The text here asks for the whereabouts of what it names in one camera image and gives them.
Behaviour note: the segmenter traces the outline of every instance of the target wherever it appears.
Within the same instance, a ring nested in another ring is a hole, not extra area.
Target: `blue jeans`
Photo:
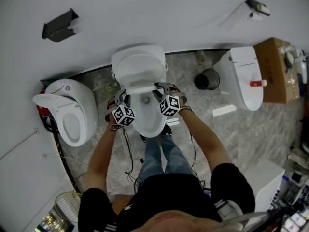
[[[162,169],[161,150],[156,138],[146,138],[145,160],[138,176],[138,186],[148,177],[164,173],[191,174],[195,176],[188,160],[175,145],[172,137],[165,135],[160,138],[164,156],[168,161],[165,172]]]

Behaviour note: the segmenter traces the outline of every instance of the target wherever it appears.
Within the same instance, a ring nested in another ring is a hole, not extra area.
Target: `toilet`
[[[92,91],[75,80],[61,79],[49,85],[33,102],[49,109],[63,140],[71,146],[86,143],[96,132],[98,111]]]
[[[147,138],[159,135],[167,117],[160,114],[159,102],[152,91],[158,90],[154,83],[166,79],[163,48],[144,45],[119,51],[112,56],[112,70],[121,89],[130,95],[130,108],[136,116],[133,127]]]
[[[261,72],[253,47],[232,48],[214,64],[220,76],[223,97],[237,108],[256,111],[263,102],[263,87],[250,82],[261,81]]]

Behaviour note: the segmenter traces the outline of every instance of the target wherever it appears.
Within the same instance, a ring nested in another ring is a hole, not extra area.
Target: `wall-mounted bracket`
[[[70,9],[70,11],[62,14],[49,23],[45,23],[42,38],[48,38],[51,41],[60,42],[73,36],[76,33],[74,33],[73,29],[68,29],[68,26],[71,24],[71,21],[77,19],[78,17],[79,16],[75,13],[75,11]]]

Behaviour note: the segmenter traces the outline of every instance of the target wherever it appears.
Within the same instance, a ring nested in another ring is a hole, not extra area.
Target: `wall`
[[[156,43],[167,52],[253,45],[268,37],[309,51],[309,0],[258,0],[272,11],[261,22],[233,30],[218,23],[245,0],[0,0],[0,156],[39,127],[35,135],[0,162],[0,224],[31,231],[49,200],[70,183],[31,101],[40,79],[110,62],[117,49]],[[77,35],[55,43],[41,38],[43,24],[73,8]]]

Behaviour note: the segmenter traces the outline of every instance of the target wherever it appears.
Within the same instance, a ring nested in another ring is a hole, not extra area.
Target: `shoe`
[[[144,144],[146,143],[146,138],[142,135],[140,135],[140,138],[143,140]]]
[[[172,136],[172,130],[170,129],[170,127],[168,125],[165,125],[162,132],[161,132],[162,136]]]

